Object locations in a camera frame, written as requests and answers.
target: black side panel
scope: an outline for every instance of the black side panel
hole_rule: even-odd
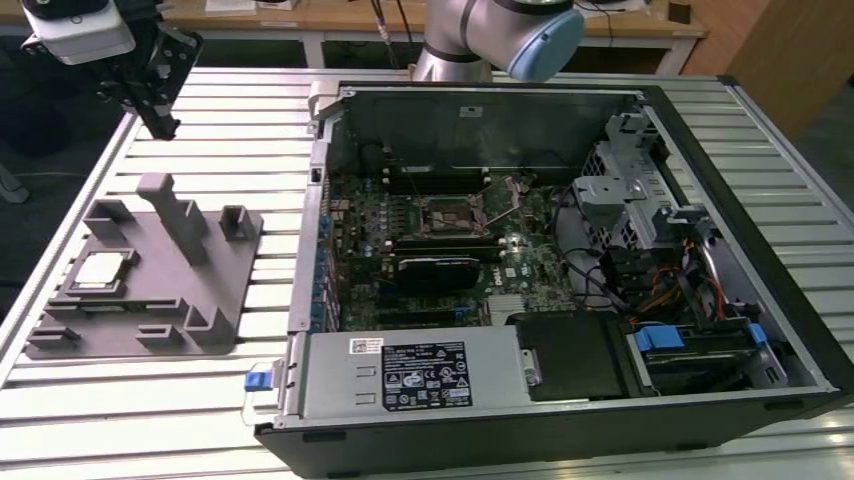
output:
[[[744,251],[744,256],[771,292],[800,341],[810,350],[824,377],[844,392],[847,396],[844,402],[850,402],[854,397],[854,364],[791,278],[703,147],[693,138],[664,91],[659,87],[645,87],[643,91],[685,164],[708,195],[710,202],[732,232],[734,238],[730,241],[738,243]],[[810,416],[819,415],[843,404],[830,404],[820,410],[810,412]]]
[[[827,401],[800,400],[804,409]],[[714,447],[798,413],[742,400],[341,429],[276,431],[266,424],[254,437],[300,477],[323,478]]]

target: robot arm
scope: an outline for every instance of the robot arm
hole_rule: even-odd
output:
[[[22,48],[66,65],[86,64],[98,95],[138,114],[150,135],[170,140],[172,103],[201,51],[201,37],[162,23],[162,0],[21,0],[33,35]]]
[[[413,78],[488,81],[491,65],[516,80],[544,82],[584,35],[572,0],[432,0]]]
[[[162,22],[162,0],[21,0],[32,54],[86,64],[98,94],[138,114],[150,135],[170,140],[172,103],[201,51],[201,37]],[[429,0],[425,43],[413,79],[488,81],[491,65],[527,82],[568,61],[584,31],[572,0]]]

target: wooden desk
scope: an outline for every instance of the wooden desk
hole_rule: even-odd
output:
[[[299,40],[309,68],[324,68],[324,41],[380,41],[368,0],[301,0],[292,11],[258,9],[252,16],[217,17],[204,13],[205,0],[172,0],[164,16],[177,27],[198,31],[213,39]],[[424,1],[403,0],[417,41],[423,40]],[[393,41],[405,41],[404,26],[393,0],[383,0]],[[648,48],[665,50],[657,74],[677,75],[706,29],[696,20],[689,25],[667,21],[667,0],[652,0],[648,12],[611,14],[587,21],[584,47]],[[0,0],[0,25],[25,27],[17,1]]]

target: white label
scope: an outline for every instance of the white label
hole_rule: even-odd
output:
[[[299,23],[296,23],[296,22],[261,22],[261,27],[296,28],[296,27],[299,27]]]
[[[383,348],[381,338],[351,338],[349,339],[349,354],[364,355],[380,353]]]
[[[449,388],[445,391],[448,392],[448,397],[467,397],[471,395],[467,388]]]

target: table leg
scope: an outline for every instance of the table leg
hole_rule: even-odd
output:
[[[656,75],[679,75],[681,73],[681,67],[688,61],[691,51],[696,45],[695,38],[679,38],[673,40],[672,47],[667,50],[661,63],[657,65]]]
[[[325,68],[323,58],[323,32],[303,33],[303,49],[305,51],[305,63],[308,68]]]

